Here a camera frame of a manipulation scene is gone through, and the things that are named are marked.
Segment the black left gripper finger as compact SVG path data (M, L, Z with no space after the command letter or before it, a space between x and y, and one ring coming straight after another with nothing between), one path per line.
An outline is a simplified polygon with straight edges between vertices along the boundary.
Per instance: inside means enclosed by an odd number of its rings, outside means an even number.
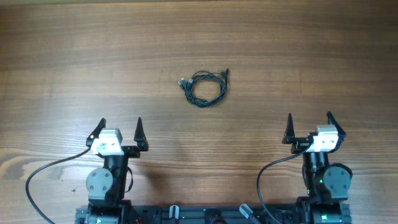
M138 117L137 120L136 130L134 133L134 141L136 142L136 146L140 151L149 150L149 143L147 142L141 117Z
M99 134L102 129L106 127L106 119L102 118L98 125L95 127L95 129L89 134L89 136L86 139L86 145L91 146L94 142L95 139L99 138Z

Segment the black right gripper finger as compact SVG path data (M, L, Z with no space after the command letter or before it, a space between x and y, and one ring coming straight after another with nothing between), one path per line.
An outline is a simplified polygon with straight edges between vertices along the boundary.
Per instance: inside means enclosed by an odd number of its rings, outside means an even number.
M328 119L328 124L332 124L335 126L338 132L338 142L336 143L337 146L341 146L342 142L345 140L346 137L346 132L343 130L343 128L338 124L336 119L334 118L333 114L331 111L328 111L326 113L327 119Z
M289 113L287 117L287 126L285 129L284 137L282 138L282 144L293 144L295 143L295 131L292 114Z

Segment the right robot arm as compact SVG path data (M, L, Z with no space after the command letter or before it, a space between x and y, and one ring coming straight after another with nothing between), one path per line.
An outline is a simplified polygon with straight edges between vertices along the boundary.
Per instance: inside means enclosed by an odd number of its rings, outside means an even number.
M292 146L291 153L303 157L302 177L307 196L297 199L300 223L352 223L351 211L344 201L353 178L352 170L342 163L329 163L328 155L337 151L346 133L332 113L327 124L318 125L306 137L295 135L292 115L287 118L283 144Z

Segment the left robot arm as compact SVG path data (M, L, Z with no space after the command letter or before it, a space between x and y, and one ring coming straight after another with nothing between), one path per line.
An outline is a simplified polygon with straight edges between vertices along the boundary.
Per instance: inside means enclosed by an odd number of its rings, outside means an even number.
M93 170L86 178L88 208L80 223L141 223L140 215L124 194L132 189L126 184L130 158L139 158L141 152L149 150L149 144L139 118L134 133L134 146L122 145L122 134L118 128L107 128L103 118L86 139L86 146L93 154L102 158L102 168Z

